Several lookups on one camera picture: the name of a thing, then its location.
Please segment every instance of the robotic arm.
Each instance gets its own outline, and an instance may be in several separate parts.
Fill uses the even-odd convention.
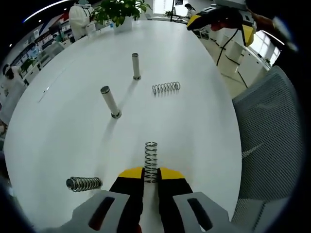
[[[122,172],[110,191],[101,191],[78,206],[72,219],[41,233],[139,233],[143,209],[144,168]],[[201,192],[193,193],[185,177],[165,167],[157,170],[159,213],[166,233],[247,233],[228,213]]]
[[[199,29],[208,24],[230,20],[230,24],[241,30],[244,45],[249,46],[254,40],[256,22],[244,0],[214,0],[214,2],[215,4],[192,16],[187,29]]]

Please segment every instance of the white plant pot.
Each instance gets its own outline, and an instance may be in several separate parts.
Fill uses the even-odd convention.
[[[87,24],[87,26],[86,26],[86,33],[87,33],[88,36],[90,36],[95,31],[96,31],[96,27],[95,27],[95,23],[94,22],[90,22],[89,24]]]
[[[132,17],[125,17],[124,23],[116,27],[116,24],[113,23],[113,30],[115,33],[121,33],[125,31],[130,31],[132,29]]]

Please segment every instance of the large spring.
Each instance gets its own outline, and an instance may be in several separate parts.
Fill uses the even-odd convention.
[[[169,92],[169,91],[178,91],[180,89],[180,83],[179,82],[172,82],[172,83],[162,83],[152,86],[152,91],[154,94],[156,93],[163,93],[163,92]]]
[[[157,182],[157,143],[147,142],[145,144],[145,182]]]
[[[66,180],[66,185],[73,192],[82,192],[101,188],[103,182],[98,177],[70,177]]]

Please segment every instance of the window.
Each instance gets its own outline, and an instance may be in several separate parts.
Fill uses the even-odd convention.
[[[187,15],[188,11],[185,7],[185,4],[187,3],[188,1],[184,0],[183,5],[174,6],[176,9],[177,15],[179,16]],[[172,4],[173,4],[173,0],[154,0],[154,7],[153,7],[154,14],[165,14],[166,11],[171,11]]]
[[[264,32],[259,31],[254,35],[254,42],[250,45],[250,48],[264,57],[270,43],[270,38]]]
[[[276,47],[270,59],[270,64],[274,64],[276,62],[277,57],[280,55],[281,51]]]

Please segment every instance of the metal rod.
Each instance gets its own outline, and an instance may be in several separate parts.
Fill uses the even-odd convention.
[[[133,79],[140,80],[140,72],[139,72],[139,59],[138,59],[138,53],[132,54],[132,60],[133,60],[133,70],[134,70],[134,76]]]
[[[104,86],[103,88],[101,88],[101,94],[103,95],[103,98],[111,111],[111,116],[115,119],[120,118],[122,115],[121,111],[117,108],[116,102],[113,99],[109,86]]]
[[[171,14],[171,19],[170,22],[172,22],[172,18],[173,18],[173,10],[174,10],[174,5],[175,5],[175,0],[173,0],[173,4],[172,4],[172,14]]]

